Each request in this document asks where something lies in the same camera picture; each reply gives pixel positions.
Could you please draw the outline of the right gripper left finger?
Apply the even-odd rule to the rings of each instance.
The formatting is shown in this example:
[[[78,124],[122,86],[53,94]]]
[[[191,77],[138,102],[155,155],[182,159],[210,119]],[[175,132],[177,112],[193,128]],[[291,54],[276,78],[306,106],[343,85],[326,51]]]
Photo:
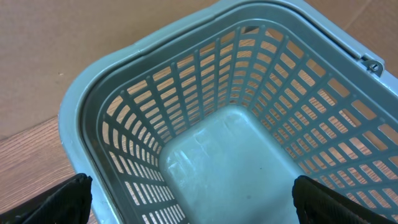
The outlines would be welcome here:
[[[79,173],[1,214],[5,224],[87,224],[93,179]]]

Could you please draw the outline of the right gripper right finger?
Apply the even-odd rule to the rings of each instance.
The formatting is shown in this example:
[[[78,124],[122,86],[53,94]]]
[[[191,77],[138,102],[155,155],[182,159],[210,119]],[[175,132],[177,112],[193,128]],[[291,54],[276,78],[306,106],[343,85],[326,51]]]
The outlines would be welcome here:
[[[305,175],[294,180],[292,196],[300,224],[394,224]]]

